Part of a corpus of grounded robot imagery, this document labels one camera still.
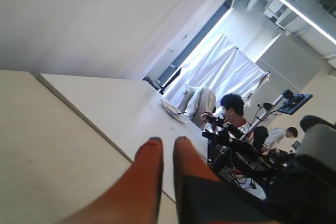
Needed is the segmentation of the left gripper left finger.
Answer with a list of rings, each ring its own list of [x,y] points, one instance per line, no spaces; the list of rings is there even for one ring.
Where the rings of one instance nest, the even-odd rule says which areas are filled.
[[[163,143],[152,137],[106,192],[60,223],[157,223],[162,179]]]

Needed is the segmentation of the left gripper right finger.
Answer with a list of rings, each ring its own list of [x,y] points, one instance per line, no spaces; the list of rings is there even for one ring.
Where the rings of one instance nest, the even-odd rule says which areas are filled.
[[[191,140],[174,143],[174,188],[179,223],[285,223],[258,198],[221,182]]]

